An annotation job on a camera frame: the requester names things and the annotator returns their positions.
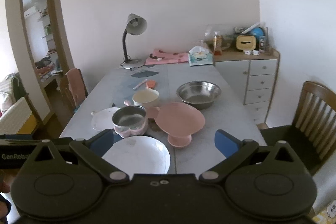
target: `tissue box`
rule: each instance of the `tissue box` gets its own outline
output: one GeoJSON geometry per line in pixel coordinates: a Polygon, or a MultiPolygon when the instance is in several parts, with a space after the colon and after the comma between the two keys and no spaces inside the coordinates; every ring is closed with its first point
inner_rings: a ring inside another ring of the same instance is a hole
{"type": "Polygon", "coordinates": [[[189,53],[189,65],[198,66],[198,65],[212,65],[213,64],[213,55],[211,52],[196,52],[189,53]]]}

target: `door frame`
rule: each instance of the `door frame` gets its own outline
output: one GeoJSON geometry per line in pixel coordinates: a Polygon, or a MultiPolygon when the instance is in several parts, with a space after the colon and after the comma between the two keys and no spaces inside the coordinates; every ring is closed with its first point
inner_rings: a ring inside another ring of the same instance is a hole
{"type": "MultiPolygon", "coordinates": [[[[48,6],[50,24],[51,24],[51,27],[52,27],[52,33],[53,33],[53,37],[54,37],[54,41],[55,41],[55,45],[56,45],[56,50],[57,50],[59,62],[60,62],[60,65],[62,67],[63,74],[66,74],[69,70],[69,66],[68,66],[68,62],[67,62],[66,57],[65,57],[64,48],[63,48],[63,45],[62,45],[62,40],[61,40],[61,37],[60,37],[60,34],[59,34],[58,22],[57,22],[57,16],[56,16],[56,9],[55,9],[55,0],[47,0],[47,6],[48,6]]],[[[26,29],[26,22],[25,22],[24,8],[23,8],[23,1],[22,0],[20,0],[20,10],[21,10],[21,21],[22,21],[22,26],[23,26],[23,31],[24,31],[24,35],[25,35],[26,46],[27,46],[27,49],[28,49],[29,58],[30,58],[32,67],[35,68],[35,62],[34,62],[34,59],[33,59],[33,54],[32,54],[31,48],[30,48],[27,29],[26,29]]],[[[50,103],[50,101],[47,97],[47,94],[46,94],[44,88],[41,85],[41,81],[40,81],[39,76],[36,75],[36,74],[35,74],[35,76],[36,76],[37,82],[39,83],[39,86],[40,86],[41,92],[43,94],[43,97],[46,100],[46,102],[47,102],[47,104],[50,108],[50,113],[43,120],[43,124],[46,124],[46,122],[54,114],[54,110],[51,106],[51,103],[50,103]]]]}

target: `lamp shade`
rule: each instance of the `lamp shade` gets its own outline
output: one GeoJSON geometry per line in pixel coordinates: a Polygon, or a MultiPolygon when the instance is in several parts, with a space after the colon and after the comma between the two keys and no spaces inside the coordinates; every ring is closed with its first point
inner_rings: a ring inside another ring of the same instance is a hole
{"type": "Polygon", "coordinates": [[[147,21],[135,14],[130,14],[127,20],[126,31],[131,35],[140,35],[147,29],[147,21]]]}

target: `small pot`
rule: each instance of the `small pot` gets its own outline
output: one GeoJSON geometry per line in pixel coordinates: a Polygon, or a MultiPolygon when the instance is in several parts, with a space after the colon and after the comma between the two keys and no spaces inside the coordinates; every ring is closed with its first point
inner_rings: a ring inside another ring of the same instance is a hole
{"type": "Polygon", "coordinates": [[[123,138],[141,136],[148,128],[146,109],[142,106],[128,105],[117,110],[112,116],[112,122],[116,133],[123,138]]]}

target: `screw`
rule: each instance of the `screw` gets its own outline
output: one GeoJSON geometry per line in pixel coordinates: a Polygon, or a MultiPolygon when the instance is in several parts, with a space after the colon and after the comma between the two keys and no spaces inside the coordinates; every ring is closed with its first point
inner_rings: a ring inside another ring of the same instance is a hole
{"type": "Polygon", "coordinates": [[[124,172],[121,171],[116,171],[116,172],[112,172],[110,174],[110,178],[113,180],[123,180],[127,177],[127,175],[124,172]]]}
{"type": "Polygon", "coordinates": [[[161,183],[162,185],[165,185],[165,184],[168,184],[169,181],[168,181],[168,180],[160,180],[160,183],[161,183]]]}
{"type": "Polygon", "coordinates": [[[202,177],[206,180],[214,180],[219,177],[217,172],[214,171],[207,171],[202,174],[202,177]]]}
{"type": "Polygon", "coordinates": [[[158,183],[157,181],[151,181],[150,185],[156,187],[156,186],[160,186],[160,183],[158,183]]]}

